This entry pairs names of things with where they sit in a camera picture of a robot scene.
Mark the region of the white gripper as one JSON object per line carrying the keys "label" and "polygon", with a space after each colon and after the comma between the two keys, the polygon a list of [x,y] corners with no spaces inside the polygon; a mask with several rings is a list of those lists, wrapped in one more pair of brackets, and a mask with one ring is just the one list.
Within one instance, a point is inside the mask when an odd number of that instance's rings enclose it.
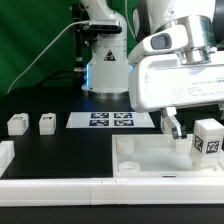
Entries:
{"label": "white gripper", "polygon": [[176,108],[224,101],[224,51],[212,54],[208,64],[189,66],[181,65],[175,54],[146,57],[129,75],[129,96],[136,112],[162,109],[161,117],[170,118],[173,139],[186,139]]}

